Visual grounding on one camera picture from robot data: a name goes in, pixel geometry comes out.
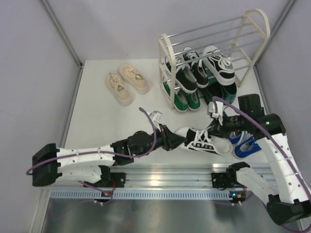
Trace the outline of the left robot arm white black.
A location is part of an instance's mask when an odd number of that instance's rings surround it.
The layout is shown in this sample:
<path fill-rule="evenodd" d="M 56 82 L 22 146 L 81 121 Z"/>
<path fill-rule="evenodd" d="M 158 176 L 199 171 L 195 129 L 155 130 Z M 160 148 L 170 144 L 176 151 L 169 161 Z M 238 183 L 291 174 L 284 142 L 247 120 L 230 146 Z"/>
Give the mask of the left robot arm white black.
<path fill-rule="evenodd" d="M 185 141 L 185 137 L 160 125 L 152 134 L 137 131 L 126 139 L 91 149 L 69 150 L 50 143 L 32 156 L 32 167 L 26 174 L 32 177 L 34 187 L 68 181 L 106 187 L 111 181 L 112 166 L 133 163 L 135 158 L 144 157 L 158 148 L 172 151 Z"/>

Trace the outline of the green canvas sneaker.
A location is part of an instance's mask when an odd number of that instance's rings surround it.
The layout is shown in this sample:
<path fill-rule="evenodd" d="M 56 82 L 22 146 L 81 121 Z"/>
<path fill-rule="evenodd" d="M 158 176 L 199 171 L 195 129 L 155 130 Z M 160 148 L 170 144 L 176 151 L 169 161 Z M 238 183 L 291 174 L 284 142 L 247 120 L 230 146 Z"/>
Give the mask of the green canvas sneaker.
<path fill-rule="evenodd" d="M 191 93 L 191 94 L 186 93 L 186 100 L 188 103 L 188 108 L 191 111 L 197 111 L 201 106 L 201 103 L 199 100 L 199 95 L 198 95 L 197 91 L 194 93 Z"/>
<path fill-rule="evenodd" d="M 175 88 L 177 87 L 178 89 L 174 89 L 174 108 L 180 112 L 185 112 L 188 110 L 186 94 L 177 84 L 175 84 Z M 168 99 L 171 99 L 170 82 L 168 82 L 164 77 L 162 79 L 162 90 L 165 96 Z"/>

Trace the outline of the black white sneaker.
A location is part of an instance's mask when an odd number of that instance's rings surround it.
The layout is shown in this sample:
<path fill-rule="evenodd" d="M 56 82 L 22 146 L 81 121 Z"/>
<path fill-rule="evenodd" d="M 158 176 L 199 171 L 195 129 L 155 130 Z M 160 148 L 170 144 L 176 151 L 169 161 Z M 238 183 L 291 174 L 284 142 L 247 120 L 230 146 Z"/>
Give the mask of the black white sneaker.
<path fill-rule="evenodd" d="M 202 64 L 208 68 L 217 81 L 225 86 L 235 82 L 235 69 L 227 56 L 225 56 L 216 46 L 211 45 L 204 49 Z"/>
<path fill-rule="evenodd" d="M 179 148 L 184 150 L 218 155 L 227 155 L 233 151 L 233 145 L 228 139 L 209 135 L 208 128 L 200 130 L 191 127 L 181 127 L 174 133 L 186 138 L 186 141 L 179 146 Z"/>

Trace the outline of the green loafer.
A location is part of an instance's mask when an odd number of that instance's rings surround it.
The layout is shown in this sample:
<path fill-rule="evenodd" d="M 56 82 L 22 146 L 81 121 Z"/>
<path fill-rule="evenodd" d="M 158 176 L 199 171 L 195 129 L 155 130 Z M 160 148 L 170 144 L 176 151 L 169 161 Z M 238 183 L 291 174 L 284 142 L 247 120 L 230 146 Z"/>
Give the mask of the green loafer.
<path fill-rule="evenodd" d="M 229 103 L 233 103 L 237 95 L 237 86 L 235 83 L 231 85 L 222 86 L 223 98 Z"/>
<path fill-rule="evenodd" d="M 207 87 L 199 88 L 199 91 L 202 93 L 206 104 L 209 104 L 214 96 L 223 98 L 224 91 L 220 83 L 217 81 L 213 73 L 208 68 L 205 68 L 205 73 L 208 77 L 208 85 Z"/>

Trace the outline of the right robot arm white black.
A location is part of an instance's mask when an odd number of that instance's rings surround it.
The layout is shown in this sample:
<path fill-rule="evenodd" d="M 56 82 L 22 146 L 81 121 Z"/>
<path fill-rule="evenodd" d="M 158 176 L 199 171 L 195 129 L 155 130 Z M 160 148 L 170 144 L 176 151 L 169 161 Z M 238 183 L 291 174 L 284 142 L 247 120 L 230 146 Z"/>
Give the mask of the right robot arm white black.
<path fill-rule="evenodd" d="M 228 138 L 231 132 L 251 133 L 266 157 L 276 180 L 272 186 L 245 162 L 227 168 L 232 187 L 247 187 L 265 205 L 272 221 L 284 225 L 311 216 L 311 189 L 304 181 L 291 153 L 285 127 L 276 114 L 265 114 L 258 94 L 238 97 L 235 107 L 213 97 L 208 112 L 213 119 L 209 132 Z"/>

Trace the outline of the black canvas sneaker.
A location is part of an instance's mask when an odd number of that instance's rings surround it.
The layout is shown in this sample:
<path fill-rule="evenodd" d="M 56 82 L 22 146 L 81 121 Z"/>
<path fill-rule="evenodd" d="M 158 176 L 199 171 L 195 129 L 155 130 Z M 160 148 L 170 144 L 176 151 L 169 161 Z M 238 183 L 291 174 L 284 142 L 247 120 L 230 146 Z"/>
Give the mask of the black canvas sneaker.
<path fill-rule="evenodd" d="M 190 69 L 197 80 L 197 86 L 199 88 L 207 87 L 209 81 L 208 76 L 202 65 L 202 59 L 195 61 L 195 59 L 199 58 L 200 55 L 196 50 L 192 50 L 191 47 L 184 47 L 183 51 L 185 51 L 185 53 L 183 53 L 184 60 L 190 61 Z"/>
<path fill-rule="evenodd" d="M 178 65 L 183 63 L 179 56 L 175 56 L 176 61 L 176 76 L 175 82 L 180 86 L 180 88 L 187 94 L 192 94 L 197 90 L 197 79 L 190 69 L 188 63 L 183 65 Z"/>

